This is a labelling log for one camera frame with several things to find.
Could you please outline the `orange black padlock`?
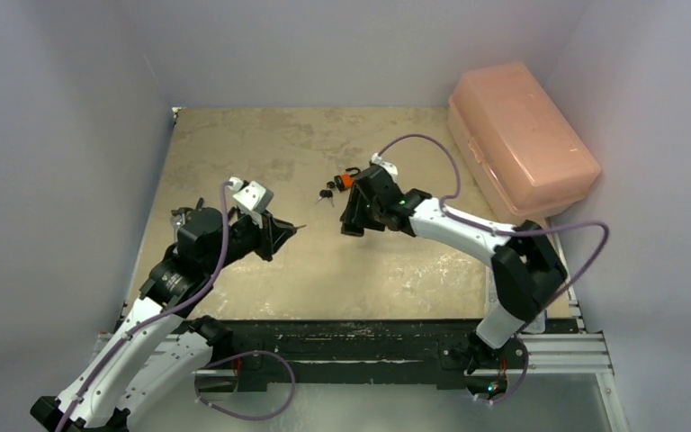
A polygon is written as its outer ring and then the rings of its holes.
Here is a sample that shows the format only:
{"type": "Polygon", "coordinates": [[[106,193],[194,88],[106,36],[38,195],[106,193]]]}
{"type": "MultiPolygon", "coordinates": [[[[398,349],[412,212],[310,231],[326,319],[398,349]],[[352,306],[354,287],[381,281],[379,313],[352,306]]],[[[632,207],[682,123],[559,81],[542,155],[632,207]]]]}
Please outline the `orange black padlock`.
{"type": "Polygon", "coordinates": [[[339,192],[344,192],[350,189],[354,184],[354,177],[361,172],[359,167],[348,167],[343,173],[335,175],[333,177],[333,183],[335,188],[339,192]]]}

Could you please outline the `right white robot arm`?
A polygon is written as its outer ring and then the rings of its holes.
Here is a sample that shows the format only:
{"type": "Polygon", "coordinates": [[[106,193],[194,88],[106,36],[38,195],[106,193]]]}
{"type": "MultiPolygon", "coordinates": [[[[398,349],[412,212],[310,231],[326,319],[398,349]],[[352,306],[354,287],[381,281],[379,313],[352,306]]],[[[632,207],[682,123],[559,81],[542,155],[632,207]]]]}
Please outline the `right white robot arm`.
{"type": "Polygon", "coordinates": [[[544,235],[529,236],[540,225],[519,226],[483,220],[463,211],[442,211],[439,199],[411,189],[402,192],[391,165],[371,165],[354,177],[341,232],[361,237],[366,230],[397,231],[429,239],[473,257],[494,277],[497,301],[474,330],[471,359],[490,366],[506,342],[531,323],[567,279],[567,271],[544,235]]]}

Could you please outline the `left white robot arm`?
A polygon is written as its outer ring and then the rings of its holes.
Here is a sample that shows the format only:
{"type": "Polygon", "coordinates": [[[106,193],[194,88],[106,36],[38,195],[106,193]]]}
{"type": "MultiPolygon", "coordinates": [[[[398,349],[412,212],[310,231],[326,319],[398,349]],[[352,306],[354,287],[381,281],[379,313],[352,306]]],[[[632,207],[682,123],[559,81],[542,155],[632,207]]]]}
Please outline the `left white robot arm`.
{"type": "Polygon", "coordinates": [[[237,349],[219,320],[188,317],[226,266],[251,254],[269,261],[298,230],[268,211],[189,210],[97,357],[60,394],[39,397],[31,417],[47,431],[128,431],[187,374],[263,356],[237,349]]]}

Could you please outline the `black head key pair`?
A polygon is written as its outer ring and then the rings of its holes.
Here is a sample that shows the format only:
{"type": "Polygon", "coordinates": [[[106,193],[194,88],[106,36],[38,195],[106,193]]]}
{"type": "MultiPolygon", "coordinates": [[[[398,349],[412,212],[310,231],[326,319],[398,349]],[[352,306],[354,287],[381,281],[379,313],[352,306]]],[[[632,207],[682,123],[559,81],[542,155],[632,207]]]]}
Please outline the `black head key pair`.
{"type": "Polygon", "coordinates": [[[336,190],[336,184],[332,181],[326,183],[326,186],[319,191],[318,199],[316,203],[328,202],[332,207],[335,206],[334,203],[334,191],[336,190]]]}

